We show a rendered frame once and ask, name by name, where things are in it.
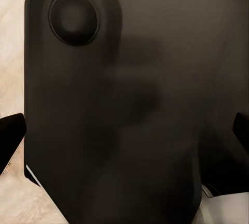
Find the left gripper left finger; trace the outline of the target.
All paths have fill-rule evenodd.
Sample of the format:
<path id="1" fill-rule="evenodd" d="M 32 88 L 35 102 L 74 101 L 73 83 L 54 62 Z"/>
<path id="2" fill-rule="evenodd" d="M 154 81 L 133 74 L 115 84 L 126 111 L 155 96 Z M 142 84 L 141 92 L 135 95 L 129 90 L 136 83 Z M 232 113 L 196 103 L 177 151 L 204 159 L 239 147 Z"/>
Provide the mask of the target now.
<path id="1" fill-rule="evenodd" d="M 0 118 L 0 175 L 27 132 L 22 113 Z"/>

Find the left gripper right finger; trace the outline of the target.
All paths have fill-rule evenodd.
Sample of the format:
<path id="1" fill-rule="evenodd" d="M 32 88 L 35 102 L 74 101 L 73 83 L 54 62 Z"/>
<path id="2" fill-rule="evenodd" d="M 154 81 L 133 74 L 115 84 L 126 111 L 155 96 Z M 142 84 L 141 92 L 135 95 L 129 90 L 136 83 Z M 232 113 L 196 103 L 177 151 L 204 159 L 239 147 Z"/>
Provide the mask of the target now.
<path id="1" fill-rule="evenodd" d="M 237 113 L 232 130 L 249 154 L 249 115 Z"/>

